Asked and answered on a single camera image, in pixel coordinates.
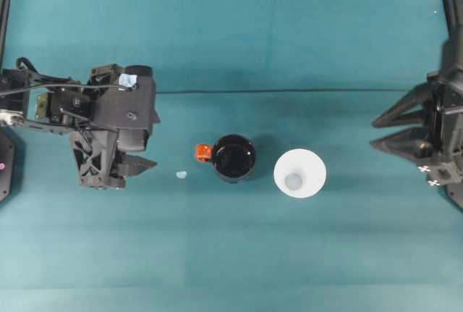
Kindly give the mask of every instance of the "teal tablecloth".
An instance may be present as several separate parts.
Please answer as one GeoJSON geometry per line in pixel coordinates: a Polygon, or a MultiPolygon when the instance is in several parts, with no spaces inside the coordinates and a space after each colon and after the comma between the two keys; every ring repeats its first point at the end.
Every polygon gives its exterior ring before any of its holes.
{"type": "Polygon", "coordinates": [[[403,95],[384,89],[438,68],[441,0],[12,0],[10,17],[5,67],[24,55],[84,80],[137,62],[162,92],[306,91],[159,94],[144,154],[159,165],[126,190],[80,188],[66,138],[14,131],[24,161],[0,206],[0,311],[461,308],[463,214],[368,145],[403,95]],[[230,132],[258,147],[240,185],[193,158],[230,132]],[[273,183],[296,147],[328,167],[307,200],[273,183]]]}

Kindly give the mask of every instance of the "cable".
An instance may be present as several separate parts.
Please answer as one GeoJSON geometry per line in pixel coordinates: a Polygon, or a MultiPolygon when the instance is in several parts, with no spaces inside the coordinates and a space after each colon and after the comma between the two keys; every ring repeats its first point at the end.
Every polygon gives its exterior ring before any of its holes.
{"type": "Polygon", "coordinates": [[[17,88],[11,90],[0,91],[0,96],[8,96],[13,95],[15,93],[26,93],[28,91],[32,91],[35,89],[40,88],[82,88],[82,89],[107,89],[107,88],[118,88],[124,91],[131,91],[132,88],[123,85],[114,85],[114,84],[107,84],[107,85],[83,85],[83,84],[63,84],[63,83],[45,83],[39,85],[32,85],[27,86],[26,88],[17,88]]]}
{"type": "Polygon", "coordinates": [[[34,67],[32,62],[30,62],[27,57],[20,57],[20,58],[16,59],[16,68],[17,69],[24,69],[22,64],[24,64],[28,70],[33,71],[35,73],[38,73],[37,69],[34,67]]]}

